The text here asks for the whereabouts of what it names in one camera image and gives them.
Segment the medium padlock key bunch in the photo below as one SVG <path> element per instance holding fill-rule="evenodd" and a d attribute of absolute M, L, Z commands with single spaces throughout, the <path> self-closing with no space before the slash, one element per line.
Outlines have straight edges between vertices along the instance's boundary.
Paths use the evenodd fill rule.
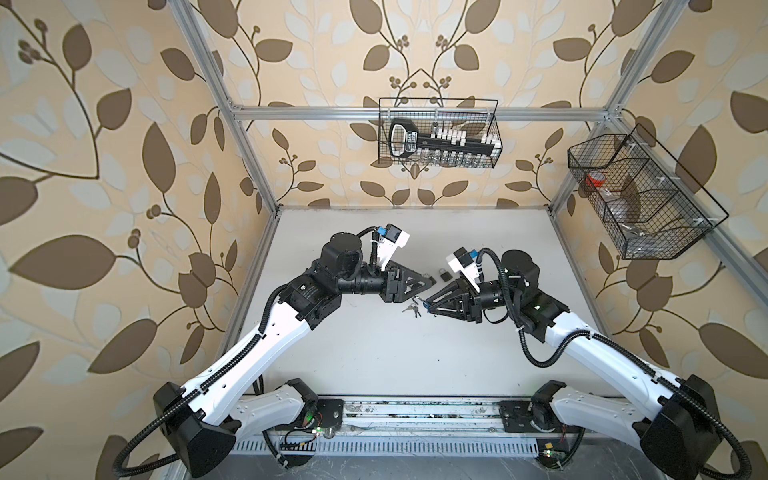
<path fill-rule="evenodd" d="M 412 312 L 414 314 L 415 318 L 420 318 L 421 317 L 421 313 L 420 313 L 419 307 L 417 305 L 409 305 L 408 307 L 406 307 L 403 310 L 403 313 L 405 313 L 405 312 Z"/>

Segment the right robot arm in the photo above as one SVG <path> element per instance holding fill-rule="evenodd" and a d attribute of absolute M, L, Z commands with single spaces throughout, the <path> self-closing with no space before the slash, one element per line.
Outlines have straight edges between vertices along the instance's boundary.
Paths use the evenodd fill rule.
<path fill-rule="evenodd" d="M 540 269 L 521 250 L 497 256 L 488 248 L 460 248 L 447 261 L 458 277 L 425 300 L 430 313 L 479 323 L 486 311 L 502 308 L 521 340 L 533 337 L 553 347 L 553 354 L 540 360 L 523 344 L 531 364 L 549 368 L 561 358 L 573 359 L 622 396 L 603 398 L 549 381 L 531 398 L 539 429 L 566 424 L 593 430 L 640 450 L 669 478 L 703 474 L 723 439 L 715 426 L 720 419 L 715 394 L 705 380 L 653 367 L 597 332 L 539 288 Z"/>

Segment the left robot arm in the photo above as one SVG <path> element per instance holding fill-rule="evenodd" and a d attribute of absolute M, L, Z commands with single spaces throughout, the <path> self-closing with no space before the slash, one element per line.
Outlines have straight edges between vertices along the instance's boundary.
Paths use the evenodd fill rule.
<path fill-rule="evenodd" d="M 377 295 L 385 303 L 413 299 L 434 284 L 395 261 L 410 236 L 392 224 L 369 227 L 372 259 L 362 236 L 331 236 L 310 267 L 268 297 L 256 326 L 214 364 L 183 385 L 168 382 L 154 395 L 158 429 L 194 478 L 218 466 L 239 436 L 288 425 L 308 415 L 316 394 L 301 380 L 287 381 L 252 402 L 243 395 L 293 344 L 338 310 L 345 295 Z"/>

